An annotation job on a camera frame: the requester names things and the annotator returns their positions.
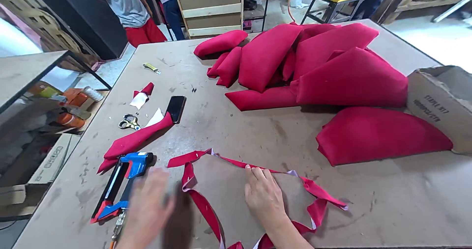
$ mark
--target blue jeans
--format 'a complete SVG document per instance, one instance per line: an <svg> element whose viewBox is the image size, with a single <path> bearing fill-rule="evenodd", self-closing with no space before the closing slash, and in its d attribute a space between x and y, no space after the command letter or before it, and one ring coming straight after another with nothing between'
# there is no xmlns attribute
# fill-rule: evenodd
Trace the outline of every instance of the blue jeans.
<svg viewBox="0 0 472 249"><path fill-rule="evenodd" d="M182 14L180 13L180 8L178 7L177 0L169 0L162 4L164 8L164 15L166 17L167 23L169 23L170 28L174 32L177 40L185 40L184 33L180 28L180 21L182 20Z"/></svg>
<svg viewBox="0 0 472 249"><path fill-rule="evenodd" d="M382 0L364 0L357 9L353 19L370 18L381 5Z"/></svg>

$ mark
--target gold scissors handle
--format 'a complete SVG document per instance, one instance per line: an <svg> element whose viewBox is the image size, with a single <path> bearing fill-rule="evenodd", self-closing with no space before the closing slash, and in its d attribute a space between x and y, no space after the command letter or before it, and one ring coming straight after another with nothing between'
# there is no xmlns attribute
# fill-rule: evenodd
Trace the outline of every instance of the gold scissors handle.
<svg viewBox="0 0 472 249"><path fill-rule="evenodd" d="M133 114L125 114L123 116L123 121L118 123L118 127L121 129L133 128L134 130L139 130L141 127L138 124L138 118Z"/></svg>

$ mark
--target black metal frame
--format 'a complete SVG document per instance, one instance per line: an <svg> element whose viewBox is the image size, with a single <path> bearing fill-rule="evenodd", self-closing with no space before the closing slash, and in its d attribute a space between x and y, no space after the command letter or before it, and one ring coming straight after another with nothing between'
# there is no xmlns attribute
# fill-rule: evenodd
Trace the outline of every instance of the black metal frame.
<svg viewBox="0 0 472 249"><path fill-rule="evenodd" d="M324 20L322 20L321 18L316 17L317 13L322 12L323 10L311 11L311 7L315 3L315 0L311 0L311 4L310 4L310 6L308 7L308 10L305 13L305 16L303 17L303 20L302 20L301 24L303 24L305 22L306 17L309 17L309 18L311 18L314 21L317 21L319 23L338 23L338 22L344 22L344 21L351 21L352 17L354 16L355 12L357 11L358 7L361 5L363 0L345 0L345 1L341 1L341 2L333 2L331 0L323 0L323 1L329 3L328 7L326 9L323 9L325 11L324 14L323 14L323 19ZM354 7L351 14L348 15L344 12L341 12L342 8L345 5L347 5L351 2L355 2L355 1L357 1L357 4ZM344 17L342 17L340 19L337 19L337 20L333 20L338 14L341 14Z"/></svg>
<svg viewBox="0 0 472 249"><path fill-rule="evenodd" d="M24 86L22 89L20 89L15 95L13 95L5 104L0 106L0 113L3 113L10 105L12 105L18 98L20 98L22 95L25 94L31 87L37 83L39 80L41 80L42 77L44 77L49 71L51 71L53 68L55 68L58 64L60 64L62 61L64 61L68 56L70 56L72 59L77 61L82 68L92 74L100 83L105 85L106 89L99 89L99 90L111 90L112 86L110 86L106 81L103 80L95 71L91 70L88 65L86 65L82 60L80 60L73 52L67 50L60 56L56 61L51 63L44 71L42 71L38 76L36 76L30 83L28 83L26 86Z"/></svg>
<svg viewBox="0 0 472 249"><path fill-rule="evenodd" d="M265 17L266 17L266 15L267 15L267 5L268 5L268 0L266 0L266 6L265 6L265 8L264 8L264 16L262 16L262 17L250 17L250 18L245 18L245 19L243 19L243 21L262 19L262 20L263 20L263 28L262 28L261 32L263 32L263 31L264 31L264 25L265 25Z"/></svg>

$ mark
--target phone screen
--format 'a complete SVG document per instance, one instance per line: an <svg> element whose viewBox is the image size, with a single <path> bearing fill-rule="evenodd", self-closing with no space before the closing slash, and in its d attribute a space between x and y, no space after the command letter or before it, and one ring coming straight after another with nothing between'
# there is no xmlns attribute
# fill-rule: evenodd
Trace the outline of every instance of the phone screen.
<svg viewBox="0 0 472 249"><path fill-rule="evenodd" d="M172 96L170 98L169 105L167 106L167 112L169 112L174 124L180 122L180 117L182 116L186 99L187 98L185 96Z"/></svg>

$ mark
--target person's right hand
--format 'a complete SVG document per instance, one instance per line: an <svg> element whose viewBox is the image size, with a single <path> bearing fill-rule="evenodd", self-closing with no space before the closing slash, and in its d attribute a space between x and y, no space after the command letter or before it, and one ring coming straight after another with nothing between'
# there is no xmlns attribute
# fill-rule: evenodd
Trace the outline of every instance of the person's right hand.
<svg viewBox="0 0 472 249"><path fill-rule="evenodd" d="M285 213L282 191L268 169L246 165L248 183L245 186L246 203L262 226L275 228L290 222Z"/></svg>

